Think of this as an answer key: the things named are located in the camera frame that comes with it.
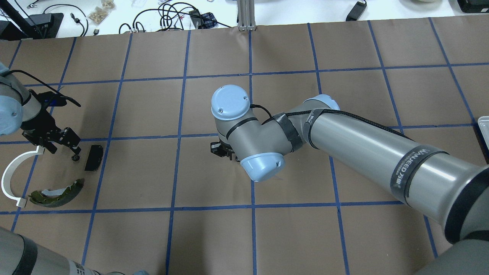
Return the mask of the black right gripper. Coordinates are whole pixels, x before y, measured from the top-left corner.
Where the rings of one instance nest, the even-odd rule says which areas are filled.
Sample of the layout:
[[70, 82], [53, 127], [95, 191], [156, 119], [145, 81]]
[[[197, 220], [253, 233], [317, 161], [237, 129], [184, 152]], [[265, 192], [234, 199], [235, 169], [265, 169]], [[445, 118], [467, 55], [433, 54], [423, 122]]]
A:
[[217, 155], [220, 158], [229, 158], [230, 160], [239, 161], [234, 150], [227, 144], [222, 141], [219, 142], [211, 142], [210, 143], [210, 152], [214, 155]]

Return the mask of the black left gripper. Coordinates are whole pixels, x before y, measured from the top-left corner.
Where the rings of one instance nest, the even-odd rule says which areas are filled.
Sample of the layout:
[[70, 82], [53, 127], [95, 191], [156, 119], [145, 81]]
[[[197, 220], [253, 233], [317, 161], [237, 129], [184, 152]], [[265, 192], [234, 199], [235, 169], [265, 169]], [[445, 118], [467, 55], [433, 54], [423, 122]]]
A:
[[22, 135], [33, 145], [42, 146], [51, 153], [57, 151], [54, 142], [70, 148], [73, 153], [81, 152], [78, 134], [70, 127], [59, 128], [47, 110], [40, 110], [35, 117], [22, 122], [22, 130]]

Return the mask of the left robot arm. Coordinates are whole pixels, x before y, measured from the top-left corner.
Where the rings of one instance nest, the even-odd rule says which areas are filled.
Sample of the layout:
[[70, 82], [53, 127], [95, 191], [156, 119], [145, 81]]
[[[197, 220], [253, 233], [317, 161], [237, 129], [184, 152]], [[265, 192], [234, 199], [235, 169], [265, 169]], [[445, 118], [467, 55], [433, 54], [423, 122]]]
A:
[[[79, 155], [80, 137], [70, 127], [59, 128], [47, 108], [62, 107], [67, 102], [78, 107], [81, 105], [23, 70], [10, 70], [4, 64], [0, 66], [0, 134], [10, 135], [21, 129], [22, 135], [29, 142], [44, 147], [52, 154], [57, 151], [53, 143], [58, 143]], [[37, 94], [33, 89], [26, 88], [14, 73], [29, 76], [46, 86], [49, 91]]]

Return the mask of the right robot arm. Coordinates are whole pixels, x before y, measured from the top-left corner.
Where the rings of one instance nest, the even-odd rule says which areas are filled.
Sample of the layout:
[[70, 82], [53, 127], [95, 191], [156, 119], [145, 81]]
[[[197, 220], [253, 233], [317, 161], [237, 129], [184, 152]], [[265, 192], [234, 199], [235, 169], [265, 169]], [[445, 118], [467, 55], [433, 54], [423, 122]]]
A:
[[444, 228], [451, 248], [419, 274], [488, 274], [487, 166], [341, 111], [325, 94], [264, 123], [252, 107], [239, 86], [224, 85], [213, 93], [219, 142], [212, 143], [212, 153], [235, 155], [250, 179], [261, 182], [283, 169], [288, 153], [304, 145], [323, 151]]

